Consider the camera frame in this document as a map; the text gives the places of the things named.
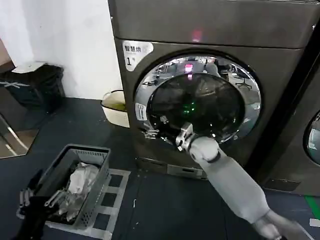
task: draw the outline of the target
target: white wall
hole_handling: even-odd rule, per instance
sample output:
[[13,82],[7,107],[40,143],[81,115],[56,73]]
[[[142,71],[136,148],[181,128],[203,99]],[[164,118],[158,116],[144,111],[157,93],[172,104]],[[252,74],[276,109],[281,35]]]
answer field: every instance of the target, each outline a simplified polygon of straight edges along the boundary
[[13,63],[65,68],[67,97],[122,89],[107,0],[0,0],[0,38]]
[[0,66],[11,61],[8,52],[0,39]]

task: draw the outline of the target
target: washing machine top panel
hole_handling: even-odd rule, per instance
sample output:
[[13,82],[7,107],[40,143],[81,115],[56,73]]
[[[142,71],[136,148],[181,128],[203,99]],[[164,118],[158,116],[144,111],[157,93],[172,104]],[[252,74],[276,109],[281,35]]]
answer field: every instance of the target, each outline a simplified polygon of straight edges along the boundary
[[221,56],[175,57],[143,77],[135,94],[136,119],[145,132],[174,133],[188,122],[197,134],[219,143],[236,140],[251,131],[260,114],[256,81]]
[[123,40],[298,49],[319,20],[316,0],[109,0]]

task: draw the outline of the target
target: green tape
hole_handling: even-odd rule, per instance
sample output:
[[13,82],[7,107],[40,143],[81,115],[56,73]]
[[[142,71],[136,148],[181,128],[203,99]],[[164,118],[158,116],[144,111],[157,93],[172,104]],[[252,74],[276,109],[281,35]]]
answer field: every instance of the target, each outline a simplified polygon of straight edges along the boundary
[[304,196],[306,202],[308,203],[309,207],[311,208],[311,211],[314,215],[314,217],[318,220],[320,220],[320,207],[316,203],[314,197],[312,196]]

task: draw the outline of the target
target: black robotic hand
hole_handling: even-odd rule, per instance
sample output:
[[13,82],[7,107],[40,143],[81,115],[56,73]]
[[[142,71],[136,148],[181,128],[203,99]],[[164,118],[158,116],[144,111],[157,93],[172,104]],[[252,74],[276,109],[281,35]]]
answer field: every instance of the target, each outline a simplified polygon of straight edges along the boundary
[[20,192],[20,212],[24,215],[24,220],[12,240],[40,240],[48,216],[58,210],[58,207],[45,207],[49,197],[34,196],[41,175],[42,170],[34,175],[27,188]]

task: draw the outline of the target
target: door glass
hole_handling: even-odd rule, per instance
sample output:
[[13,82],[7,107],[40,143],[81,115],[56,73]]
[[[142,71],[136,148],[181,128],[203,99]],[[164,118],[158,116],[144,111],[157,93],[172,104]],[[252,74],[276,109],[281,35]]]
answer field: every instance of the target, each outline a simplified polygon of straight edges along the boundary
[[308,131],[307,151],[313,161],[320,164],[320,113],[318,113],[311,123]]
[[[191,72],[195,67],[186,64],[184,71]],[[171,127],[180,129],[189,122],[196,133],[213,136],[218,142],[237,132],[245,111],[242,95],[230,82],[206,73],[182,74],[164,82],[147,108],[152,125],[165,119]]]

